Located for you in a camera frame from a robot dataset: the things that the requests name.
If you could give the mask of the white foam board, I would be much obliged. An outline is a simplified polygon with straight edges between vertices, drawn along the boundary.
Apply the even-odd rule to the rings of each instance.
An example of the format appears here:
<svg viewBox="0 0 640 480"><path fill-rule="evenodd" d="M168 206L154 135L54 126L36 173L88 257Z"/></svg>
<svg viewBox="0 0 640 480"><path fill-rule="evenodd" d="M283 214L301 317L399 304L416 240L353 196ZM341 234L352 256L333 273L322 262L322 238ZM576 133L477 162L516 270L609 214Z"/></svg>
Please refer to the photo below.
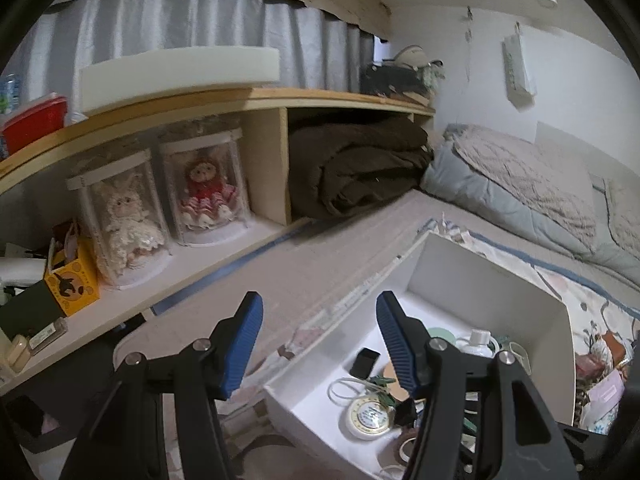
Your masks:
<svg viewBox="0 0 640 480"><path fill-rule="evenodd" d="M92 116L161 96L280 81L280 52L247 46L186 47L112 58L83 68L79 109Z"/></svg>

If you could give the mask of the red plastic container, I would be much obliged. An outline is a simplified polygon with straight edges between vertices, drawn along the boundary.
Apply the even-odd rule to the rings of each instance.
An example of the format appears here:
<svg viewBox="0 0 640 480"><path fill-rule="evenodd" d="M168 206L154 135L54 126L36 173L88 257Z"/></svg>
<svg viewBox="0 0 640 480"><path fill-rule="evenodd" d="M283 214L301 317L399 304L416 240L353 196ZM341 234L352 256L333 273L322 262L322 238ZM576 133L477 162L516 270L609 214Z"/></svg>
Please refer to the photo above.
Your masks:
<svg viewBox="0 0 640 480"><path fill-rule="evenodd" d="M22 105L9 114L2 126L2 138L10 155L64 127L67 100L56 92Z"/></svg>

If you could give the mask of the yellow cartoon box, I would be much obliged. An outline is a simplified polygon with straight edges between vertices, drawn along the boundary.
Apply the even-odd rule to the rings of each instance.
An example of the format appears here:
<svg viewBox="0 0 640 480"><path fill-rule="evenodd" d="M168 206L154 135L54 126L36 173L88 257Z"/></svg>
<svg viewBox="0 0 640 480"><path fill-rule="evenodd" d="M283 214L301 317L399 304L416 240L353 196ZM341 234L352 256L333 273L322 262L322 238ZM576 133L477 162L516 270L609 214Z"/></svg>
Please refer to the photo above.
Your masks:
<svg viewBox="0 0 640 480"><path fill-rule="evenodd" d="M66 318L100 298L99 274L91 240L76 219L53 228L43 281Z"/></svg>

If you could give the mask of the beige pillow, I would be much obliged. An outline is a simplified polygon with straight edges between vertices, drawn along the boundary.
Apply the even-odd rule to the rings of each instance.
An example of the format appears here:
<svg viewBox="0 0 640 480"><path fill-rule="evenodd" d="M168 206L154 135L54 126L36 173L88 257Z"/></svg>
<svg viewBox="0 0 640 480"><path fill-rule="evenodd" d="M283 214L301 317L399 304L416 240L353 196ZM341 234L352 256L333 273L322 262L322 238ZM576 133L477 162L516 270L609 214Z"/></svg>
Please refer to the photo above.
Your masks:
<svg viewBox="0 0 640 480"><path fill-rule="evenodd" d="M591 180L579 157L478 125L452 138L457 153L476 171L562 226L587 252L593 251L596 208Z"/></svg>
<svg viewBox="0 0 640 480"><path fill-rule="evenodd" d="M612 239L625 252L640 258L639 194L613 179L604 180L608 205L608 229Z"/></svg>

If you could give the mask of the white plastic bottle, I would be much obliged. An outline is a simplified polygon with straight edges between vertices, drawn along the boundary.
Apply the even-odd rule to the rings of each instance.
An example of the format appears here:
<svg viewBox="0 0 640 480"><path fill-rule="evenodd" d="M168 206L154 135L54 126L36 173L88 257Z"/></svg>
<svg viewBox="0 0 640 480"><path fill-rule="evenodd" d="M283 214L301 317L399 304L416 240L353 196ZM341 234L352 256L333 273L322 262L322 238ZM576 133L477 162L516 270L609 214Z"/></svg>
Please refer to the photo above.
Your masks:
<svg viewBox="0 0 640 480"><path fill-rule="evenodd" d="M459 337L456 347L470 356L492 359L500 350L500 344L489 330L471 330L467 337Z"/></svg>

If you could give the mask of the dark red small box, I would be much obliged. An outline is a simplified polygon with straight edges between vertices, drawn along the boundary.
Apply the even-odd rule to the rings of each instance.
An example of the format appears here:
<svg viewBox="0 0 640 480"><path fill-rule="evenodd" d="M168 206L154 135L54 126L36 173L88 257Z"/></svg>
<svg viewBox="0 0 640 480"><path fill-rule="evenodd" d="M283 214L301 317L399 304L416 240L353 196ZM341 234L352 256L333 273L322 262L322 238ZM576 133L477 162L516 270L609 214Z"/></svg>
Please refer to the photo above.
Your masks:
<svg viewBox="0 0 640 480"><path fill-rule="evenodd" d="M592 354L576 354L575 356L576 378L579 380L596 380L605 371L605 364Z"/></svg>

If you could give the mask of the wooden bedside shelf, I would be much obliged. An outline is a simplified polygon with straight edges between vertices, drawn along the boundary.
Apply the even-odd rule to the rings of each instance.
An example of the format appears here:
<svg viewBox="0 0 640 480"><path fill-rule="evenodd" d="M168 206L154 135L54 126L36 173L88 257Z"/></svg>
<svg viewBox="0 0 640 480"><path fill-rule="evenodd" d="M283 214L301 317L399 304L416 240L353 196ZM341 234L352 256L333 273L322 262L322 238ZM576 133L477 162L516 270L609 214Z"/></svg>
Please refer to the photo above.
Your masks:
<svg viewBox="0 0 640 480"><path fill-rule="evenodd" d="M298 229L290 199L290 129L320 122L413 122L414 99L287 88L183 93L115 107L26 145L1 164L1 187L78 204L99 257L50 270L66 333L23 363L9 392L116 325Z"/></svg>

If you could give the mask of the mint green round tin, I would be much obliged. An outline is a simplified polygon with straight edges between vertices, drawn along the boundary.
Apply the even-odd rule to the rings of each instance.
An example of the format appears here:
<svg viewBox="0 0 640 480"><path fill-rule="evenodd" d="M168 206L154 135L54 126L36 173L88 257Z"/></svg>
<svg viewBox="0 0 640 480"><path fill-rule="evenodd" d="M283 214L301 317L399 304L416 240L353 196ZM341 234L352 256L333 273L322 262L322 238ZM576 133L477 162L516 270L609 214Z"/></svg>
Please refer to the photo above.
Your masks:
<svg viewBox="0 0 640 480"><path fill-rule="evenodd" d="M454 334L451 333L450 330L446 330L446 328L430 327L427 331L430 333L430 336L432 338L443 339L444 341L447 341L448 344L452 344L453 346L456 344L457 337L454 336Z"/></svg>

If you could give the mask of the white cardboard box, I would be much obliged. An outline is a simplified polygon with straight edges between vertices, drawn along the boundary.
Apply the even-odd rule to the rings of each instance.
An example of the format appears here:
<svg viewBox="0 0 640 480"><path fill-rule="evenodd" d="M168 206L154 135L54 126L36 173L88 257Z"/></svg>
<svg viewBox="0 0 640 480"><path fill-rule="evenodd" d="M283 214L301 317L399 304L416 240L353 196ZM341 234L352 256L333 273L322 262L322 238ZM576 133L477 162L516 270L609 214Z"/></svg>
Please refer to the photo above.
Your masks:
<svg viewBox="0 0 640 480"><path fill-rule="evenodd" d="M401 431L347 370L370 348L422 405ZM574 344L561 301L428 234L267 386L273 426L349 479L573 479Z"/></svg>

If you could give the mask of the black bag on shelf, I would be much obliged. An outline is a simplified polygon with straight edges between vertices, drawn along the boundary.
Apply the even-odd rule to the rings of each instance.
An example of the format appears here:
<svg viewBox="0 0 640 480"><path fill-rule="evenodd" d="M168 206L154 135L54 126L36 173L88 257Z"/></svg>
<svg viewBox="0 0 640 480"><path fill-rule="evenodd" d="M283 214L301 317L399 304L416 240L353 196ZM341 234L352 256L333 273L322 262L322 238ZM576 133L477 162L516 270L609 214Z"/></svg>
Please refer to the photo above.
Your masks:
<svg viewBox="0 0 640 480"><path fill-rule="evenodd" d="M406 92L426 98L430 94L424 84L423 70L416 67L369 64L360 72L359 90L370 96L400 96Z"/></svg>

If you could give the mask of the left beige pillow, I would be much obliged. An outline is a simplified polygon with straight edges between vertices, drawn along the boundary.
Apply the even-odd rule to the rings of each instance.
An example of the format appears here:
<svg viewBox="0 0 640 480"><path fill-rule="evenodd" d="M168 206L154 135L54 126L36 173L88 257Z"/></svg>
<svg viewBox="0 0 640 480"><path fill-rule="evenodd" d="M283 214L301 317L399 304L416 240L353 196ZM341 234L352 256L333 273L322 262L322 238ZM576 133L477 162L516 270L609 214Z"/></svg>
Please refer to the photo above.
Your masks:
<svg viewBox="0 0 640 480"><path fill-rule="evenodd" d="M593 251L596 208L591 180L579 157L478 125L452 138L457 153L476 171L562 226L587 252Z"/></svg>

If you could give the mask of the brown tape roll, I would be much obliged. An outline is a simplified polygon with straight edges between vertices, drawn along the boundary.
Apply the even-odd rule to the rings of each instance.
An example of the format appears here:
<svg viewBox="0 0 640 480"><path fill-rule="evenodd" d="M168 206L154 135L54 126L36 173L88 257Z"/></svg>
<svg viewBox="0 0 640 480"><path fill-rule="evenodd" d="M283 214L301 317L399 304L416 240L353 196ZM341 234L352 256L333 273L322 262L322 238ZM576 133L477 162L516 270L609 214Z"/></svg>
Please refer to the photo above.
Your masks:
<svg viewBox="0 0 640 480"><path fill-rule="evenodd" d="M395 458L397 463L401 466L407 466L411 460L411 455L413 453L414 445L416 444L416 434L410 434L407 432L406 434L402 434L394 448Z"/></svg>

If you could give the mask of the white dress doll case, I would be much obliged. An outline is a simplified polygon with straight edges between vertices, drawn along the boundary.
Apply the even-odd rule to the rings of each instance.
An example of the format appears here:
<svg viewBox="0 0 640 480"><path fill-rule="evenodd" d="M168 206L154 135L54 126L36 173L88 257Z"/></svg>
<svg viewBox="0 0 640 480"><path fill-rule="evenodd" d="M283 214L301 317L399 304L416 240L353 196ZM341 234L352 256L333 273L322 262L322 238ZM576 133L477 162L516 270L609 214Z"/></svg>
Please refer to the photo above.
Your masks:
<svg viewBox="0 0 640 480"><path fill-rule="evenodd" d="M130 288L165 270L171 237L150 150L116 146L87 157L74 167L66 186L78 194L81 218L106 284Z"/></svg>

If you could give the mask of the floral fabric pouch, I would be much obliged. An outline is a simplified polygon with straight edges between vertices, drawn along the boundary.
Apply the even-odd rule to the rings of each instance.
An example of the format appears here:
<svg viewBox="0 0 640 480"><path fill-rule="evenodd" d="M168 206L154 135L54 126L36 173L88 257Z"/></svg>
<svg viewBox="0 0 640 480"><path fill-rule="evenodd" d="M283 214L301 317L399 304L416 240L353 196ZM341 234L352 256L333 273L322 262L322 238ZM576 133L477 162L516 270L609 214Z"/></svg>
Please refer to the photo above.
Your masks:
<svg viewBox="0 0 640 480"><path fill-rule="evenodd" d="M580 420L579 428L593 432L594 434L604 434L606 436L610 432L613 422L615 422L617 413L618 407L616 406L599 419L594 419L591 415L584 415Z"/></svg>

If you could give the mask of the red dress doll case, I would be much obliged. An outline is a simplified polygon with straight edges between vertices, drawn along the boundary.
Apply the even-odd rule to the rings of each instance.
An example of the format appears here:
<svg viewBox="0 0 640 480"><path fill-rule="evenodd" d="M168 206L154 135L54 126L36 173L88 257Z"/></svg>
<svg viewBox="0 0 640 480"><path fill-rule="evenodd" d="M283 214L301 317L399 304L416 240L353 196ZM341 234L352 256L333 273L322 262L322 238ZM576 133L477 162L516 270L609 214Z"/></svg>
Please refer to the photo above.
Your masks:
<svg viewBox="0 0 640 480"><path fill-rule="evenodd" d="M253 217L240 157L239 127L202 120L162 136L160 156L178 242L214 246L243 236Z"/></svg>

